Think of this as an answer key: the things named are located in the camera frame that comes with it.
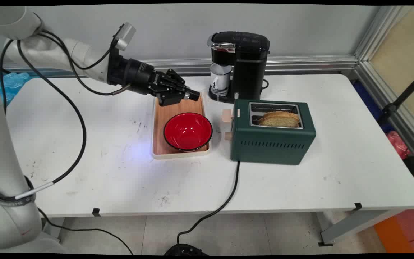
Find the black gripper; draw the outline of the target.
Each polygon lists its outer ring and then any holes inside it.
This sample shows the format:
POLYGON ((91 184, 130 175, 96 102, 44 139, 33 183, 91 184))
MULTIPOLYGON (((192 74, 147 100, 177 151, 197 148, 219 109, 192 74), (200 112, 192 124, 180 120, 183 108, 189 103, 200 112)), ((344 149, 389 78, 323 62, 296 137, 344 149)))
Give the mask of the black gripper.
POLYGON ((141 95, 158 95, 162 107, 178 104, 181 100, 197 101, 201 95, 186 88, 185 80, 174 69, 168 69, 166 74, 156 72, 152 65, 125 59, 120 54, 109 56, 108 84, 120 85, 141 95))

